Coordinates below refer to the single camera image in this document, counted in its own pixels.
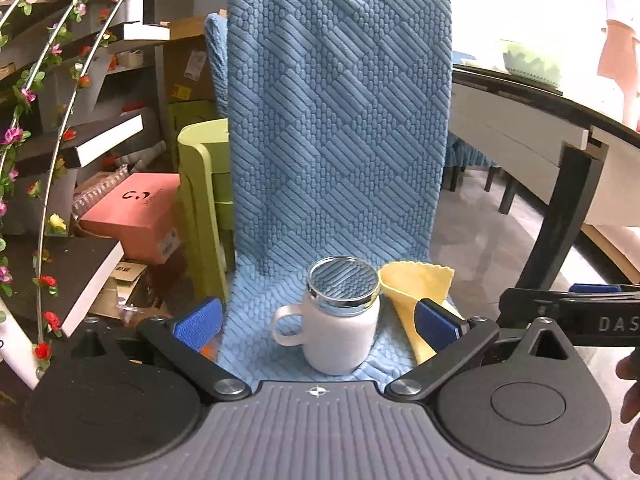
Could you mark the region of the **green white bowl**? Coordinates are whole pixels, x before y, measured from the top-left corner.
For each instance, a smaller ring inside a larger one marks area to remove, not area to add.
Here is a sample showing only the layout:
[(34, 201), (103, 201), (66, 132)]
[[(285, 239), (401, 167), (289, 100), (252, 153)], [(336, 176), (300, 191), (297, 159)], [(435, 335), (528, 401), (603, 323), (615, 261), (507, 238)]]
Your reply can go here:
[(509, 74), (537, 81), (551, 88), (559, 87), (561, 70), (554, 61), (513, 42), (506, 45), (502, 56), (504, 68)]

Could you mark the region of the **pink cardboard box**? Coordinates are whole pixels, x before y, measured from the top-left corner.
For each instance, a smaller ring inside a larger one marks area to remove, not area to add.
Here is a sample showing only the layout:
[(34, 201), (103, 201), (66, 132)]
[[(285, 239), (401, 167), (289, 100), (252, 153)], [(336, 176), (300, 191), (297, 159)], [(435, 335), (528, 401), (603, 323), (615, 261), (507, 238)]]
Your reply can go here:
[(79, 225), (119, 240), (130, 260), (163, 264), (181, 244), (172, 215), (179, 183), (178, 174), (137, 172), (81, 216)]

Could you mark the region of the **green plastic stool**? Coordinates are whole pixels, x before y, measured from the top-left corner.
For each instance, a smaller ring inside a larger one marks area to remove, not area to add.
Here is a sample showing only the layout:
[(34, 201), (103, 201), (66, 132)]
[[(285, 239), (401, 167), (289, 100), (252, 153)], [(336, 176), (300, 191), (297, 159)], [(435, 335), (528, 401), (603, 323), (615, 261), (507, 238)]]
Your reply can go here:
[(184, 127), (178, 134), (181, 236), (195, 295), (229, 301), (235, 269), (228, 120)]

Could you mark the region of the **brown cardboard boxes pile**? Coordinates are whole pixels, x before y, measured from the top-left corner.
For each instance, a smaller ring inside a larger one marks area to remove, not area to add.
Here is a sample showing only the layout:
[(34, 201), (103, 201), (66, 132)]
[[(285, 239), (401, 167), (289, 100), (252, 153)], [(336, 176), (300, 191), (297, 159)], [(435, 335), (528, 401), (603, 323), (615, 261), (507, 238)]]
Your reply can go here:
[(153, 287), (150, 268), (143, 263), (122, 260), (96, 296), (89, 312), (127, 325), (141, 321), (159, 306), (160, 298)]

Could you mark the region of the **blue textured covered chair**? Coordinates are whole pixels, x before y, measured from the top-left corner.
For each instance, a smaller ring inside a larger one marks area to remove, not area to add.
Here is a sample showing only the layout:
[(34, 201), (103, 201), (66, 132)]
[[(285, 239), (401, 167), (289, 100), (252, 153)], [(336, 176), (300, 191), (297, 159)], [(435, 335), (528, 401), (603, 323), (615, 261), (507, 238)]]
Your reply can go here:
[(315, 382), (270, 335), (318, 260), (427, 261), (452, 81), (449, 0), (228, 0), (236, 270), (221, 367)]

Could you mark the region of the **white mug with chrome rim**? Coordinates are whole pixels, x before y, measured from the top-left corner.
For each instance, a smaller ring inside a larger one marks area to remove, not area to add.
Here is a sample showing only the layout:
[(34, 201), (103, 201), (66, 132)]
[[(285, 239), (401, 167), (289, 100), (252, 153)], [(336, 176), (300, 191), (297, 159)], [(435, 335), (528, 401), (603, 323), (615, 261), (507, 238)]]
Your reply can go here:
[(373, 346), (380, 288), (369, 263), (353, 256), (323, 258), (309, 268), (300, 303), (273, 313), (271, 336), (281, 347), (302, 348), (318, 372), (348, 375)]

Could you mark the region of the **yellow cleaning cloth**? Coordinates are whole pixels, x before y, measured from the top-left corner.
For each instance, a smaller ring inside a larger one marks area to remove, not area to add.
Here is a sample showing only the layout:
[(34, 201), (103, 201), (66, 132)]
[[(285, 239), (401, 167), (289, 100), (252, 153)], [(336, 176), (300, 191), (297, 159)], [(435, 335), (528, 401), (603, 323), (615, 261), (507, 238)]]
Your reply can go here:
[(449, 297), (454, 269), (420, 261), (392, 261), (378, 270), (378, 276), (381, 292), (392, 302), (416, 362), (422, 364), (431, 359), (436, 351), (416, 332), (414, 311), (418, 301), (427, 298), (452, 314), (460, 314)]

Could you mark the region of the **white dining table black legs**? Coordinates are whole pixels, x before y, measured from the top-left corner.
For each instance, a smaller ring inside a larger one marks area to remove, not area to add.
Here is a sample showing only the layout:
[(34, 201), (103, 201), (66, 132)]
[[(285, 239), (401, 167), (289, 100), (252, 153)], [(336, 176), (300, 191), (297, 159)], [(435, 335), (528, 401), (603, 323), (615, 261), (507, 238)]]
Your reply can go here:
[(550, 288), (583, 226), (638, 226), (639, 135), (621, 122), (560, 92), (457, 64), (449, 130), (547, 206), (521, 288)]

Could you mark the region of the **staircase with flower garland railing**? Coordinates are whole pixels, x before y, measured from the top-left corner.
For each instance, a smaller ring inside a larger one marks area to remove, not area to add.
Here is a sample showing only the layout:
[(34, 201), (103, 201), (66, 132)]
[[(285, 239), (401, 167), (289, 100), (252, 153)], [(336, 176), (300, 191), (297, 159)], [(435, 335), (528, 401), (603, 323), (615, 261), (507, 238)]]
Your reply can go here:
[(78, 185), (134, 140), (156, 148), (160, 0), (14, 0), (1, 8), (1, 366), (33, 389), (118, 259), (74, 237)]

